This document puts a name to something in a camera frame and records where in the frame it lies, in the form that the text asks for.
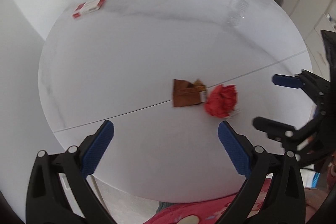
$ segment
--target red and white packet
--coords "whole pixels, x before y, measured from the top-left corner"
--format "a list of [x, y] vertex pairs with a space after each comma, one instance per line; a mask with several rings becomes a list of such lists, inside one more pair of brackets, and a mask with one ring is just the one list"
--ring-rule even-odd
[[88, 14], [90, 12], [94, 12], [100, 9], [100, 7], [103, 5], [105, 0], [92, 0], [87, 1], [84, 3], [81, 3], [75, 12], [73, 13], [73, 18], [78, 18], [81, 15]]

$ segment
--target table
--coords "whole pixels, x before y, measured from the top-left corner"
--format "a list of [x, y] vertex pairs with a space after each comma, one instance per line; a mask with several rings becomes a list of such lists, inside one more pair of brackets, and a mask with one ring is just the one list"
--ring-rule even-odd
[[256, 131], [263, 116], [300, 127], [312, 102], [274, 86], [274, 74], [311, 71], [305, 44], [273, 0], [106, 0], [78, 19], [73, 0], [43, 47], [39, 92], [47, 121], [64, 148], [79, 145], [105, 119], [115, 137], [95, 176], [135, 196], [197, 202], [236, 193], [237, 174], [217, 137], [221, 119], [202, 105], [173, 108], [173, 79], [200, 78], [209, 91], [236, 85], [241, 113], [231, 121], [253, 145], [282, 153]]

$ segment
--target silver screw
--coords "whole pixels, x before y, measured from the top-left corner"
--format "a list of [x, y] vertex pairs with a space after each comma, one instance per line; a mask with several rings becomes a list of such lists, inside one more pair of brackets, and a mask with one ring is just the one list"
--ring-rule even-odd
[[41, 150], [41, 151], [39, 151], [39, 152], [37, 153], [37, 156], [38, 156], [39, 158], [42, 158], [44, 155], [45, 155], [45, 151], [44, 151], [44, 150]]
[[254, 148], [254, 150], [255, 150], [257, 153], [259, 153], [259, 154], [261, 154], [261, 153], [264, 152], [264, 149], [263, 149], [261, 146], [256, 146], [256, 147]]
[[73, 145], [73, 146], [70, 146], [69, 149], [68, 149], [68, 152], [69, 153], [75, 153], [77, 151], [77, 146]]
[[292, 151], [288, 151], [287, 152], [287, 156], [290, 157], [290, 158], [292, 158], [292, 157], [294, 157], [294, 153]]
[[292, 131], [286, 131], [285, 136], [286, 137], [293, 137], [294, 133]]

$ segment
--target pink fabric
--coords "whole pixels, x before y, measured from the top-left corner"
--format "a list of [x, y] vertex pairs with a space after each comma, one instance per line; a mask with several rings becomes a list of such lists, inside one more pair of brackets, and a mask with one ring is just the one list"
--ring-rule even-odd
[[[266, 197], [271, 180], [266, 179], [258, 199], [248, 217], [257, 214]], [[154, 215], [145, 224], [215, 224], [225, 212], [236, 195], [225, 198], [198, 202], [181, 203], [166, 208]], [[319, 209], [327, 193], [318, 189], [305, 189], [306, 197], [306, 222]]]

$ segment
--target brown snack packet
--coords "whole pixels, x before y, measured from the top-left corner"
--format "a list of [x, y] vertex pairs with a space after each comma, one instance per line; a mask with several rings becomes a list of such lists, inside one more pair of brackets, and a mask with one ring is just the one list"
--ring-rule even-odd
[[192, 106], [205, 102], [207, 89], [201, 80], [197, 79], [193, 84], [185, 80], [174, 79], [173, 106]]

